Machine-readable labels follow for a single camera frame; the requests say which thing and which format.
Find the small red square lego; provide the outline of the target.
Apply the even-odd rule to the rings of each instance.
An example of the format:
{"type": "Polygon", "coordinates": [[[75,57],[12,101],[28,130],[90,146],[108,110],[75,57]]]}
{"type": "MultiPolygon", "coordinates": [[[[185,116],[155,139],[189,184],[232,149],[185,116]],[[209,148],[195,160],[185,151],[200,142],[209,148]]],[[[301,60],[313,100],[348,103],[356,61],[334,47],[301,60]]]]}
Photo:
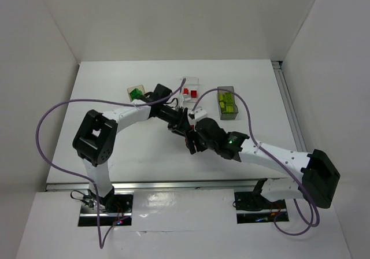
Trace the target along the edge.
{"type": "Polygon", "coordinates": [[[197,97],[197,91],[196,90],[191,90],[191,97],[196,98],[197,97]]]}

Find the lime stepped lego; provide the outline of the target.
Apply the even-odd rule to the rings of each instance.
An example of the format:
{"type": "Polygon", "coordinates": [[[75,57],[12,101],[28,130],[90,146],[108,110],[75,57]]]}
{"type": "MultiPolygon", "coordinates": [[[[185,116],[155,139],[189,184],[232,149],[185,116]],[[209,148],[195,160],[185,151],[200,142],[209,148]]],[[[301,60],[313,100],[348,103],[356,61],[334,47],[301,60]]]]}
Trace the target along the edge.
{"type": "Polygon", "coordinates": [[[236,112],[234,98],[230,92],[219,93],[218,98],[219,98],[219,108],[221,110],[221,113],[229,114],[229,113],[236,112]]]}

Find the green lego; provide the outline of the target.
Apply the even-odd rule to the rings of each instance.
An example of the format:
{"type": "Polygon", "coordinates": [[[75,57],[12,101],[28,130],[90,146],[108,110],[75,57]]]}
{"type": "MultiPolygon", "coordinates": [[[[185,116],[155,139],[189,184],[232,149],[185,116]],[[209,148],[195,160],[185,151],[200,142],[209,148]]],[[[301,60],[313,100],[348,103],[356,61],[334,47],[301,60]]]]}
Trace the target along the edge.
{"type": "Polygon", "coordinates": [[[141,96],[143,96],[143,92],[138,88],[134,88],[132,91],[129,92],[129,97],[131,101],[139,99],[141,96]]]}

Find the red flower lego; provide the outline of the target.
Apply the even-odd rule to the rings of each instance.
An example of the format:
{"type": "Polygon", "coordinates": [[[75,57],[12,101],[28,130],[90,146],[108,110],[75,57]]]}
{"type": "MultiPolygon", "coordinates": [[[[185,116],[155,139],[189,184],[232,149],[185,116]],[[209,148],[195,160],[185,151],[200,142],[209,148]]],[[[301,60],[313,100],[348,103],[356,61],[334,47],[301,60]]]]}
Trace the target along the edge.
{"type": "Polygon", "coordinates": [[[203,152],[204,150],[206,150],[205,146],[202,143],[195,142],[194,146],[197,152],[203,152]]]}

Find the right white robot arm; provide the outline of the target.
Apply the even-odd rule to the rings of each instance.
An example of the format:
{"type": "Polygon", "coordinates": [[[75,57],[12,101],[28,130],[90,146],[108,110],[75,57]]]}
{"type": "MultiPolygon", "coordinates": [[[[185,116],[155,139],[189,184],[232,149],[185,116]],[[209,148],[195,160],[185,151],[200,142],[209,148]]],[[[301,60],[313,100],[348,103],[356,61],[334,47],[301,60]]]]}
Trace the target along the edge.
{"type": "Polygon", "coordinates": [[[246,134],[225,132],[208,117],[195,122],[194,132],[203,149],[212,150],[223,159],[287,174],[287,178],[261,179],[257,183],[254,192],[264,199],[305,199],[318,208],[330,208],[341,176],[325,152],[297,152],[254,142],[246,134]]]}

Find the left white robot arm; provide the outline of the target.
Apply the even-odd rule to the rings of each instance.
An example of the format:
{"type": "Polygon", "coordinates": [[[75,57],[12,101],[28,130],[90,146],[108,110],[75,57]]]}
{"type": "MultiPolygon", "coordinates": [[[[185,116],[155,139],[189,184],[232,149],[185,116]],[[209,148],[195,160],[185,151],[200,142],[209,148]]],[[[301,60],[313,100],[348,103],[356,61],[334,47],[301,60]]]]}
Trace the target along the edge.
{"type": "Polygon", "coordinates": [[[91,179],[88,192],[105,208],[114,203],[114,187],[109,177],[108,159],[113,153],[116,135],[123,129],[152,117],[168,123],[168,129],[189,140],[193,130],[187,109],[173,109],[167,105],[172,90],[156,85],[153,92],[105,113],[90,110],[86,113],[72,142],[82,159],[87,177],[91,179]]]}

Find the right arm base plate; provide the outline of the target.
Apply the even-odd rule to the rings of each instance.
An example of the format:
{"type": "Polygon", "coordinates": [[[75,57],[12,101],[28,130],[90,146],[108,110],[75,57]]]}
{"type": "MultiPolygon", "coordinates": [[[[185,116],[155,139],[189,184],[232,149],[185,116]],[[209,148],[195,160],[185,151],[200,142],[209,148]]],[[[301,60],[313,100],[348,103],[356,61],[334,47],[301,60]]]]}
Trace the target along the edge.
{"type": "Polygon", "coordinates": [[[238,224],[289,222],[285,200],[270,202],[251,191],[234,192],[232,206],[238,224]]]}

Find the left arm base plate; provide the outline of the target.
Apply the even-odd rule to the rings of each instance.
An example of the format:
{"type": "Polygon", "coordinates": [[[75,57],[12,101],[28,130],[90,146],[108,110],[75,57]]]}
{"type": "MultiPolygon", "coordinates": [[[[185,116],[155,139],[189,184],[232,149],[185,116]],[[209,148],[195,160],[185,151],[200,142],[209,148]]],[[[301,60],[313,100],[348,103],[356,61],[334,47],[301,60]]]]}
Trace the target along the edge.
{"type": "Polygon", "coordinates": [[[79,227],[96,227],[97,211],[99,211],[101,226],[109,227],[114,222],[117,226],[132,225],[133,193],[119,193],[114,196],[113,203],[97,206],[88,194],[81,191],[72,191],[71,198],[81,202],[79,214],[79,227]]]}

